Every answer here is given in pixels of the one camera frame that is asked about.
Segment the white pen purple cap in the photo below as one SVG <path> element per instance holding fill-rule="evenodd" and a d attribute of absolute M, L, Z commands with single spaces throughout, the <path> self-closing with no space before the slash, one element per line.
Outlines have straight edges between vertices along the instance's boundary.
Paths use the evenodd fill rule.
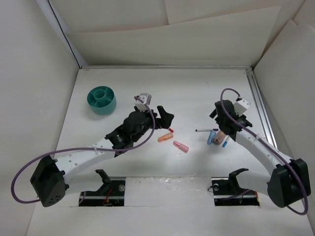
<path fill-rule="evenodd" d="M 213 129 L 196 129 L 195 132 L 212 132 L 212 131 L 218 131 L 218 128 Z"/>

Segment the white pen blue cap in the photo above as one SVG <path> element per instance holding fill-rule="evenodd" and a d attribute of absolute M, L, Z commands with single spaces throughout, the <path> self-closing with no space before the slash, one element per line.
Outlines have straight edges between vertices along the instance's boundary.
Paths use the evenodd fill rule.
<path fill-rule="evenodd" d="M 227 145 L 229 139 L 230 139 L 229 136 L 225 139 L 225 141 L 224 141 L 223 144 L 222 144 L 222 147 L 223 147 L 223 148 Z"/>

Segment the pink capped glue stick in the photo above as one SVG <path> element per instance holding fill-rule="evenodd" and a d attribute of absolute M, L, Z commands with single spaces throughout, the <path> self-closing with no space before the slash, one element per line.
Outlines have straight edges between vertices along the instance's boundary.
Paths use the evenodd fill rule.
<path fill-rule="evenodd" d="M 226 138 L 226 135 L 222 131 L 218 131 L 213 138 L 213 143 L 216 145 L 221 145 Z"/>

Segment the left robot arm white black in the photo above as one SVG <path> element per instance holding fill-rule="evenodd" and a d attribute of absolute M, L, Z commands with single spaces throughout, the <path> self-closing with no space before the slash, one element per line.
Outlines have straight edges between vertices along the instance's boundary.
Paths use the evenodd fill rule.
<path fill-rule="evenodd" d="M 158 113 L 136 108 L 123 124 L 93 144 L 91 150 L 79 151 L 53 159 L 46 155 L 39 161 L 31 179 L 43 207 L 58 203 L 64 196 L 79 189 L 83 181 L 74 177 L 89 167 L 107 159 L 115 158 L 130 149 L 148 130 L 168 129 L 174 115 L 158 106 Z"/>

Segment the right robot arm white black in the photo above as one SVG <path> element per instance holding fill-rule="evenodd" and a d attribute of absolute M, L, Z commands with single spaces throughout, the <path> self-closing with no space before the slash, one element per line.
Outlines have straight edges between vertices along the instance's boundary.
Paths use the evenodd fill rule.
<path fill-rule="evenodd" d="M 258 192 L 267 195 L 278 207 L 289 207 L 304 200 L 308 206 L 311 185 L 307 163 L 299 158 L 292 159 L 283 154 L 265 139 L 251 131 L 252 124 L 244 112 L 248 101 L 238 98 L 235 103 L 221 100 L 215 103 L 210 117 L 219 130 L 234 142 L 244 147 L 268 172 L 266 175 L 252 173 L 248 168 L 240 168 L 229 173 L 228 178 L 219 182 L 219 191 L 225 191 L 227 201 L 241 194 Z"/>

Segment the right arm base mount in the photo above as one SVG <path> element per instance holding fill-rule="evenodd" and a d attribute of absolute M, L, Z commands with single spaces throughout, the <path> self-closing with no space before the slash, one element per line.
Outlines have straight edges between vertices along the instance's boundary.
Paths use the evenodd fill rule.
<path fill-rule="evenodd" d="M 260 206 L 257 193 L 241 188 L 237 181 L 236 177 L 247 171 L 247 168 L 240 168 L 231 172 L 228 177 L 211 177 L 208 192 L 213 193 L 216 207 Z"/>

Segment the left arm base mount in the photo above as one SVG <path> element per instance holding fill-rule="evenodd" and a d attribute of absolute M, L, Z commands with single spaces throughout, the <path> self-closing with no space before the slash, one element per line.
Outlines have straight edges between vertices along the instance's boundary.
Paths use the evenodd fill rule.
<path fill-rule="evenodd" d="M 126 178 L 110 178 L 108 174 L 98 169 L 102 184 L 93 191 L 80 193 L 78 206 L 80 207 L 123 207 L 125 205 Z"/>

